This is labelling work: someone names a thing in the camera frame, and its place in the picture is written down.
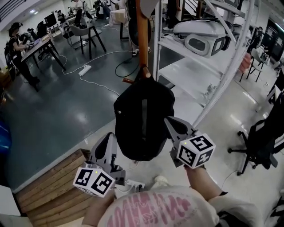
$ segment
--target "black shirt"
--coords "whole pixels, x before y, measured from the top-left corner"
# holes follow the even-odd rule
[[[10,51],[10,55],[11,55],[11,58],[14,59],[14,56],[16,55],[18,58],[22,58],[22,55],[21,55],[21,51],[16,51],[14,49],[14,42],[17,43],[17,45],[19,44],[19,41],[16,37],[12,36],[9,40],[9,51]]]

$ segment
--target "wooden platform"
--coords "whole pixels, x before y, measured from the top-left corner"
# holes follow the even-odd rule
[[[89,151],[79,149],[16,194],[35,227],[56,227],[85,215],[92,196],[73,187],[78,167]]]

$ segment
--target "black backpack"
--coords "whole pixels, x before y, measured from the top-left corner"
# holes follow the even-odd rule
[[[122,153],[137,161],[155,158],[168,137],[164,118],[174,115],[173,106],[169,88],[153,77],[136,79],[114,103],[115,135]]]

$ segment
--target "shelf board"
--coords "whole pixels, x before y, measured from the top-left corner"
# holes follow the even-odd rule
[[[159,41],[158,43],[161,46],[169,48],[182,56],[191,58],[193,61],[199,63],[199,65],[202,65],[203,67],[207,68],[218,78],[221,78],[222,75],[225,73],[225,70],[230,64],[230,61],[233,57],[233,53],[235,51],[235,45],[233,42],[231,42],[227,50],[219,51],[212,57],[205,58],[187,49],[184,44],[174,40],[173,37],[170,35],[161,38],[161,41]]]
[[[219,2],[217,0],[211,0],[210,1],[212,3],[212,5],[216,6],[216,7],[219,7],[221,9],[224,9],[224,10],[227,10],[227,11],[230,11],[234,14],[237,14],[239,15],[240,17],[242,18],[245,18],[245,13],[238,10],[237,8],[233,7],[232,5],[228,4],[228,3],[225,3],[225,2]]]
[[[205,67],[200,67],[195,61],[184,58],[159,70],[159,75],[178,86],[204,107],[204,98],[208,86],[218,86],[220,79]]]
[[[198,105],[192,97],[175,86],[171,89],[175,96],[174,116],[193,125],[203,108]]]

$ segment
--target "white box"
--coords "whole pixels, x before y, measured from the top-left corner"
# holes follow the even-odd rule
[[[104,197],[114,182],[100,168],[78,168],[73,185],[90,195]]]
[[[215,147],[207,134],[195,136],[180,142],[177,158],[190,168],[196,168],[210,160]]]

